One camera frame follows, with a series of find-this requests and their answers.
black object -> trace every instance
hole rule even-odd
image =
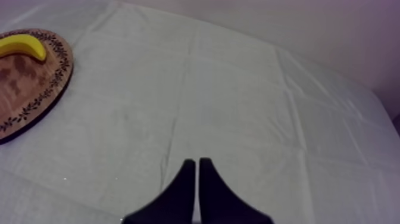
[[[196,164],[185,160],[170,186],[122,224],[189,224],[195,202]],[[225,184],[209,158],[200,159],[199,202],[203,224],[273,224],[266,214],[243,202]]]
[[[210,158],[200,159],[199,202],[203,224],[273,224],[233,193]]]
[[[185,160],[168,188],[152,203],[125,217],[122,224],[192,223],[195,181],[196,163]]]

wooden tray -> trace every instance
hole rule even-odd
[[[37,123],[57,103],[73,71],[73,55],[68,43],[57,34],[42,29],[14,30],[0,39],[28,34],[44,45],[44,62],[23,54],[0,58],[0,144],[14,139]]]

banana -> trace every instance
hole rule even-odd
[[[27,34],[12,35],[0,39],[0,57],[6,55],[22,53],[44,61],[46,59],[46,49],[42,43]]]

wall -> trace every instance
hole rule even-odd
[[[374,90],[400,113],[400,1],[127,0],[274,43]]]

white tablecloth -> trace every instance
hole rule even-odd
[[[57,106],[0,146],[0,223],[119,223],[199,157],[277,224],[400,223],[400,141],[370,91],[150,8],[1,4],[2,32],[59,33],[75,69]]]

